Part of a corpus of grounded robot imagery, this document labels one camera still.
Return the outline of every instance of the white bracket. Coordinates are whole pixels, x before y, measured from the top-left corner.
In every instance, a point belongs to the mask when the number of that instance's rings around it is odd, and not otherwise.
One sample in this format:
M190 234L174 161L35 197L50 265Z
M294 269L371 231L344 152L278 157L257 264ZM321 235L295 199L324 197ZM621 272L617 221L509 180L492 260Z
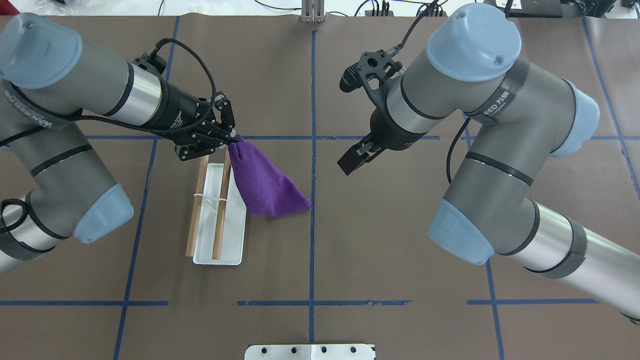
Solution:
M324 22L324 0L302 0L302 22Z
M244 360L376 360L375 345L253 345Z

